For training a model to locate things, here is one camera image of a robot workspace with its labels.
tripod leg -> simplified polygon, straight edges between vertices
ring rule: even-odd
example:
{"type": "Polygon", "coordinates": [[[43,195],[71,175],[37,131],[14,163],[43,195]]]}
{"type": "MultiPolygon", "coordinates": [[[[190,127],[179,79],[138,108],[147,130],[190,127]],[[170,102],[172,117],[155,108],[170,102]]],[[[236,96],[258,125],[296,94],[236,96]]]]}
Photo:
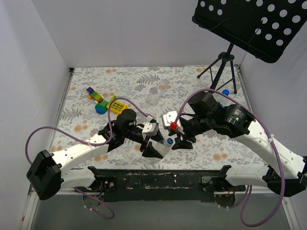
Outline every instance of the tripod leg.
{"type": "Polygon", "coordinates": [[[210,68],[211,84],[213,83],[212,69],[210,68]]]}
{"type": "Polygon", "coordinates": [[[200,78],[202,76],[202,74],[204,74],[205,72],[207,72],[212,66],[215,65],[216,62],[218,62],[219,60],[221,60],[219,57],[217,58],[217,60],[215,60],[210,66],[207,67],[207,69],[205,69],[203,72],[201,72],[197,78],[200,78]]]}
{"type": "Polygon", "coordinates": [[[215,78],[214,78],[214,80],[212,82],[212,85],[210,86],[210,89],[214,89],[215,90],[217,84],[219,83],[219,79],[221,78],[222,72],[223,72],[223,70],[225,68],[225,65],[226,65],[226,62],[222,61],[222,64],[221,64],[221,66],[219,68],[219,71],[217,71],[217,74],[216,74],[216,76],[215,76],[215,78]]]}
{"type": "Polygon", "coordinates": [[[218,89],[216,89],[216,90],[220,90],[221,88],[223,88],[225,85],[227,85],[229,82],[231,82],[232,81],[232,79],[230,79],[228,82],[226,82],[225,84],[223,84],[223,85],[221,85],[218,89]]]}
{"type": "Polygon", "coordinates": [[[231,68],[232,81],[234,83],[234,94],[236,94],[237,91],[236,91],[235,70],[234,70],[234,62],[232,60],[230,60],[230,68],[231,68]]]}

white wall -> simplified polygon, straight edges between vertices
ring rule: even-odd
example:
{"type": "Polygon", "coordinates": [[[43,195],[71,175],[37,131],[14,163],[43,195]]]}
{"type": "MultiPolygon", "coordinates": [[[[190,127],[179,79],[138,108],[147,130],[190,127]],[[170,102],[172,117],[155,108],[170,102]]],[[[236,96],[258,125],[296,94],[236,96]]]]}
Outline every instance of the white wall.
{"type": "MultiPolygon", "coordinates": [[[[69,70],[30,0],[0,1],[0,50],[0,229],[15,230],[30,185],[26,139],[53,125],[69,70]]],[[[49,136],[35,136],[31,159],[49,136]]]]}
{"type": "Polygon", "coordinates": [[[229,45],[192,22],[197,0],[32,2],[69,67],[203,65],[229,45]]]}
{"type": "MultiPolygon", "coordinates": [[[[241,68],[255,112],[287,148],[307,156],[307,24],[274,64],[247,54],[241,68]]],[[[301,229],[307,229],[307,192],[291,198],[301,229]]]]}

floral tablecloth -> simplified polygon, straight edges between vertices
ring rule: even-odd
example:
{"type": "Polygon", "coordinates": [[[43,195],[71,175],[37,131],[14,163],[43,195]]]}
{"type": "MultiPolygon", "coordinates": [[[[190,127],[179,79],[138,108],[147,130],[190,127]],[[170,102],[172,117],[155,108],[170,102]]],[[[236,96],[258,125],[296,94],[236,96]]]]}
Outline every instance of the floral tablecloth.
{"type": "MultiPolygon", "coordinates": [[[[92,87],[106,100],[115,94],[135,102],[144,112],[157,117],[162,124],[162,115],[169,111],[179,110],[184,100],[194,91],[209,88],[211,84],[210,72],[200,79],[197,75],[204,70],[204,66],[163,67],[163,68],[76,68],[72,77],[70,90],[66,97],[58,128],[81,139],[88,139],[107,124],[107,115],[99,115],[95,111],[95,102],[87,97],[86,88],[92,87]],[[155,106],[145,103],[145,98],[160,80],[170,81],[169,89],[155,106]]],[[[213,76],[218,67],[213,67],[213,76]]],[[[226,67],[219,85],[231,79],[231,69],[226,67]]],[[[236,73],[237,94],[233,94],[232,83],[225,86],[230,96],[247,106],[243,87],[236,73]]],[[[138,123],[145,118],[136,109],[138,123]]],[[[191,112],[187,105],[185,112],[191,112]]],[[[162,134],[167,131],[160,125],[162,134]]],[[[77,142],[57,132],[54,136],[51,151],[71,147],[77,142]]],[[[100,169],[187,169],[187,170],[216,170],[223,165],[233,167],[251,167],[263,165],[262,159],[244,145],[226,136],[208,131],[197,136],[194,149],[172,150],[155,165],[150,165],[141,156],[140,144],[125,140],[121,147],[104,155],[96,156],[79,167],[93,165],[100,169]]]]}

black music stand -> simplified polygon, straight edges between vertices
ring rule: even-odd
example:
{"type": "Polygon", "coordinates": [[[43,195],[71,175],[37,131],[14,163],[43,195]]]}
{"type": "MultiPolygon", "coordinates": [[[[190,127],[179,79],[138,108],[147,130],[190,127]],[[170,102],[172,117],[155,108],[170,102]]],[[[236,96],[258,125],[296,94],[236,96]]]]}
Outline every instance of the black music stand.
{"type": "Polygon", "coordinates": [[[233,81],[236,93],[235,57],[230,54],[233,46],[242,48],[264,62],[276,62],[306,22],[307,1],[198,0],[192,20],[199,27],[230,42],[228,51],[221,53],[197,78],[210,69],[210,88],[215,89],[226,63],[230,61],[232,79],[223,86],[233,81]],[[222,64],[213,80],[211,67],[219,60],[222,60],[222,64]]]}

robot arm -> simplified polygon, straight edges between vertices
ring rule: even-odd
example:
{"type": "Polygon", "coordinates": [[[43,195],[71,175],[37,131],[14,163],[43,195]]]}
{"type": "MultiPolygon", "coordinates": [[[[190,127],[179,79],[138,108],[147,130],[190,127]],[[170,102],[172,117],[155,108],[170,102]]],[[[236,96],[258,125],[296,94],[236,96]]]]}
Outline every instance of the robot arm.
{"type": "Polygon", "coordinates": [[[88,145],[78,144],[57,152],[48,153],[44,150],[38,153],[27,173],[27,178],[39,198],[48,199],[60,189],[84,186],[95,191],[102,182],[114,183],[112,178],[104,178],[94,167],[71,169],[94,156],[105,154],[121,146],[125,138],[141,144],[142,156],[163,158],[151,142],[151,140],[157,142],[164,140],[158,123],[150,115],[146,120],[145,125],[137,125],[136,113],[126,109],[117,116],[115,121],[111,121],[112,139],[107,144],[99,145],[98,143],[104,143],[109,139],[111,135],[109,125],[88,139],[88,145]]]}
{"type": "Polygon", "coordinates": [[[276,139],[268,140],[262,126],[245,108],[236,104],[222,107],[209,92],[194,95],[188,103],[195,112],[190,120],[181,117],[180,122],[172,124],[177,116],[175,111],[163,116],[164,127],[171,135],[174,131],[177,134],[173,149],[192,149],[197,135],[213,129],[249,147],[269,164],[243,169],[225,165],[218,177],[203,178],[205,189],[222,192],[238,185],[257,185],[268,187],[279,194],[280,172],[271,141],[276,145],[284,170],[284,195],[293,196],[306,189],[307,177],[304,174],[307,173],[307,160],[291,152],[276,139]]]}
{"type": "MultiPolygon", "coordinates": [[[[163,116],[163,126],[169,130],[169,135],[177,135],[172,149],[192,149],[196,136],[208,130],[227,135],[246,145],[269,165],[255,168],[236,169],[225,165],[216,177],[202,177],[202,187],[207,191],[223,192],[238,185],[257,185],[268,187],[275,193],[280,193],[281,179],[276,156],[261,125],[245,108],[233,104],[222,107],[209,92],[200,92],[189,100],[189,105],[195,112],[190,120],[180,118],[176,124],[176,111],[163,116]]],[[[152,142],[163,140],[157,122],[150,116],[145,125],[136,125],[136,113],[126,109],[111,122],[113,135],[108,144],[104,143],[111,136],[109,125],[100,130],[87,141],[91,144],[75,145],[69,149],[48,153],[40,152],[31,165],[27,178],[41,200],[48,199],[60,189],[83,186],[96,191],[102,184],[107,190],[113,190],[111,184],[116,183],[114,177],[104,177],[95,167],[71,170],[78,164],[121,146],[125,138],[141,144],[140,151],[144,157],[163,156],[155,150],[152,142]]],[[[307,187],[307,172],[305,157],[291,152],[277,140],[273,139],[279,152],[285,176],[285,196],[293,196],[307,187]]]]}

